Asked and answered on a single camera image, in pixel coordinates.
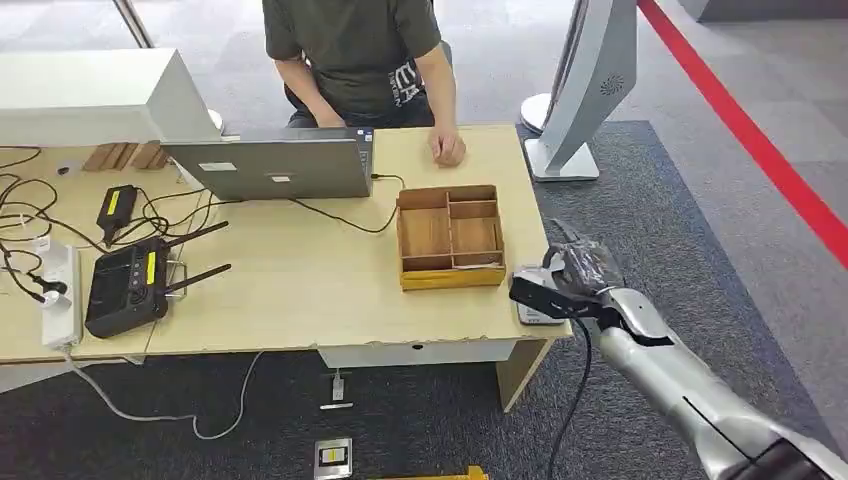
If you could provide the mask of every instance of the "desk leg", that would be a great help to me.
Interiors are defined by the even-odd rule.
[[[136,366],[144,365],[145,358],[147,358],[145,355],[125,355],[123,357],[124,360]]]
[[[512,349],[509,360],[498,362],[498,386],[501,390],[501,406],[504,413],[512,410],[524,387],[533,378],[536,369],[548,354],[554,340],[553,338],[519,340],[515,342],[515,348]]]

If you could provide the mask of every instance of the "small white device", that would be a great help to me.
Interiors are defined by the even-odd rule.
[[[550,274],[539,266],[522,265],[513,273],[513,277],[521,277],[547,288],[556,288]],[[518,307],[518,321],[524,325],[562,325],[565,323],[565,318],[552,318],[522,303],[515,302],[515,304]]]
[[[42,278],[67,286],[64,293],[50,291],[44,294],[41,343],[54,350],[79,343],[82,338],[79,251],[49,235],[35,239],[33,245],[35,254],[43,261]]]
[[[350,438],[315,442],[315,480],[350,478],[353,475],[352,447]]]

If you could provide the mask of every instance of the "robotic arm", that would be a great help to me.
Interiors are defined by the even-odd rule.
[[[541,269],[515,272],[510,298],[552,318],[597,319],[604,360],[697,452],[708,478],[848,480],[837,455],[766,417],[715,376],[647,297],[626,288],[606,247],[559,225],[567,243],[552,246]]]

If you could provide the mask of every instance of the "speaker grille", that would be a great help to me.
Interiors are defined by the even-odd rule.
[[[601,95],[615,95],[624,88],[624,77],[613,73],[601,83]]]

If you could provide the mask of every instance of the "wooden organizer box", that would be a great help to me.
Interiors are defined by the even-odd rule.
[[[503,282],[506,265],[494,185],[403,190],[397,207],[404,290]]]

